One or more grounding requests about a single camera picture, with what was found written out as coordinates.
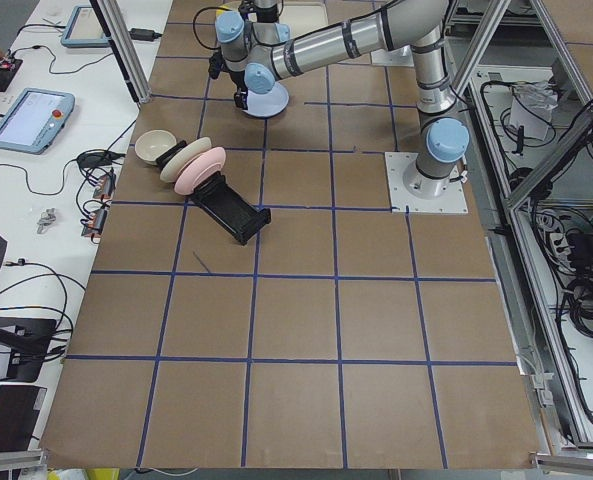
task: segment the white mounting plate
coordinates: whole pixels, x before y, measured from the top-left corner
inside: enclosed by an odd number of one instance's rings
[[[388,52],[387,50],[375,50],[372,52],[372,65],[383,65],[386,67],[413,67],[414,59],[409,47],[399,48]]]
[[[416,161],[415,152],[385,152],[385,166],[387,168],[387,183],[389,184],[389,200],[392,211],[405,213],[407,208],[411,213],[438,213],[465,215],[468,213],[467,201],[460,182],[450,183],[445,193],[434,200],[418,198],[403,185],[403,172],[407,166]],[[451,178],[458,177],[458,169],[454,167]]]

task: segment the blue framed tablet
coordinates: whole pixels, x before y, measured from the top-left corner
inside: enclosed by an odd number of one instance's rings
[[[71,93],[26,88],[0,121],[0,148],[42,153],[74,110]]]
[[[89,5],[74,7],[60,43],[68,48],[109,47],[96,13]]]

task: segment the white bowl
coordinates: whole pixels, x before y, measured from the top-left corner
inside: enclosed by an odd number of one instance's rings
[[[156,159],[176,145],[176,137],[167,130],[150,130],[136,140],[136,155],[143,162],[156,165]]]

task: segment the white table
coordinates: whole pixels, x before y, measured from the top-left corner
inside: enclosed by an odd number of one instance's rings
[[[172,0],[119,0],[128,28],[147,28],[162,32]],[[28,23],[60,22],[65,25],[72,7],[80,0],[59,0],[60,13],[54,15],[54,2],[42,0]],[[147,76],[151,73],[159,41],[136,42],[136,51]],[[55,71],[69,71],[92,62],[110,52],[109,48],[65,49],[60,45],[60,34],[55,29],[30,28],[21,32],[12,50],[45,45],[56,54]],[[72,93],[76,107],[65,129],[45,153],[29,155],[0,150],[0,163],[11,163],[29,171],[29,181],[34,190],[53,192],[61,184],[62,168],[80,152],[107,148],[125,128],[133,122],[138,108],[133,103],[113,57],[86,67],[72,75],[52,75],[48,66],[52,59],[46,49],[25,50],[18,58],[24,60],[19,73],[7,92],[0,93],[0,113],[5,113],[14,99],[26,87],[43,88]],[[125,152],[130,132],[112,148]],[[97,247],[81,234],[81,215],[75,204],[75,194],[82,177],[75,164],[68,167],[66,186],[58,196],[38,196],[25,187],[23,172],[0,168],[0,235],[7,244],[7,260],[25,258],[44,263],[57,272],[70,275],[83,284],[87,283]],[[92,189],[86,186],[80,198],[91,198]],[[56,209],[56,222],[42,235],[37,234],[36,222],[41,212]],[[12,283],[35,274],[47,273],[37,267],[3,267],[0,273],[0,290]],[[65,280],[69,292],[67,313],[75,320],[82,301],[79,287]],[[43,305],[61,308],[63,294],[54,277],[37,279],[0,297],[0,307],[14,305]],[[0,316],[28,316],[55,318],[57,314],[41,310],[0,312]],[[58,361],[46,363],[35,385],[46,387],[47,396],[40,412],[34,435],[42,434],[54,398],[61,372]],[[32,440],[30,448],[37,446]]]

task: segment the pink plate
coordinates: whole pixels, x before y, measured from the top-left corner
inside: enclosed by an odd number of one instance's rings
[[[179,195],[191,195],[198,185],[223,169],[225,157],[223,147],[207,150],[183,170],[176,180],[174,191]]]

